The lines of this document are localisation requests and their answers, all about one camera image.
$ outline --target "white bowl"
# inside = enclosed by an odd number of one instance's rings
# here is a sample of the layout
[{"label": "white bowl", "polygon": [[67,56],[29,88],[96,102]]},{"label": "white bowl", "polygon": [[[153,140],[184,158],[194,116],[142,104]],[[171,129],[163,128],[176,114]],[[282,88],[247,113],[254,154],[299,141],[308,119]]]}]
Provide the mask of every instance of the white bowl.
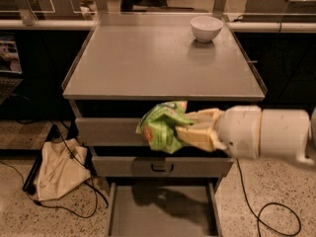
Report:
[{"label": "white bowl", "polygon": [[191,29],[200,42],[210,42],[220,33],[224,24],[210,16],[199,16],[191,20]]}]

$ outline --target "laptop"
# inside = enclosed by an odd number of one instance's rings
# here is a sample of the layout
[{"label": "laptop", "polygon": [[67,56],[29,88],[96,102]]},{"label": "laptop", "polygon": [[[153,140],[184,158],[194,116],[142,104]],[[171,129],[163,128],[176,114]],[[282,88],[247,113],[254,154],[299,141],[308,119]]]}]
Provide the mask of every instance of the laptop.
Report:
[{"label": "laptop", "polygon": [[14,34],[0,32],[0,105],[23,81]]}]

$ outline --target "white bag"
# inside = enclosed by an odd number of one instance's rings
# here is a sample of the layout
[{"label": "white bag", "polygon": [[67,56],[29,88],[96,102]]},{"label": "white bag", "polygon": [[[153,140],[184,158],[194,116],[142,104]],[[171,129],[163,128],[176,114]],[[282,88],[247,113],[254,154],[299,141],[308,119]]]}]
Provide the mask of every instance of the white bag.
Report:
[{"label": "white bag", "polygon": [[37,184],[39,200],[61,198],[91,177],[90,171],[81,165],[85,163],[87,149],[76,139],[65,143],[46,142],[42,148]]}]

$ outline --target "green chip bag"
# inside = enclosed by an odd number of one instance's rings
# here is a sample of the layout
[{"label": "green chip bag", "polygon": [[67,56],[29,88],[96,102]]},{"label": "green chip bag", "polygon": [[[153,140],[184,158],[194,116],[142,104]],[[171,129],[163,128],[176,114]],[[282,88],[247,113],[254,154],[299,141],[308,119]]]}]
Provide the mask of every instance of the green chip bag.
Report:
[{"label": "green chip bag", "polygon": [[177,138],[175,127],[194,123],[185,117],[186,109],[186,101],[159,104],[141,119],[136,133],[143,134],[152,150],[172,154],[184,144]]}]

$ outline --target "drawer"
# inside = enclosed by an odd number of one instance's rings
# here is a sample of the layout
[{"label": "drawer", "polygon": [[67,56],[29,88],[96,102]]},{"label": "drawer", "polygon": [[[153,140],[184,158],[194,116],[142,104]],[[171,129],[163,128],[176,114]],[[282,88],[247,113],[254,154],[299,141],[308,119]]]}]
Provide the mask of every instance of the drawer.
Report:
[{"label": "drawer", "polygon": [[107,236],[222,236],[210,180],[112,182]]},{"label": "drawer", "polygon": [[80,138],[87,146],[148,145],[136,127],[140,118],[77,118]]},{"label": "drawer", "polygon": [[148,147],[103,147],[102,150],[107,154],[96,153],[92,157],[94,168],[102,177],[220,178],[228,174],[234,161],[223,152],[204,153],[191,147],[174,155],[153,152]]}]

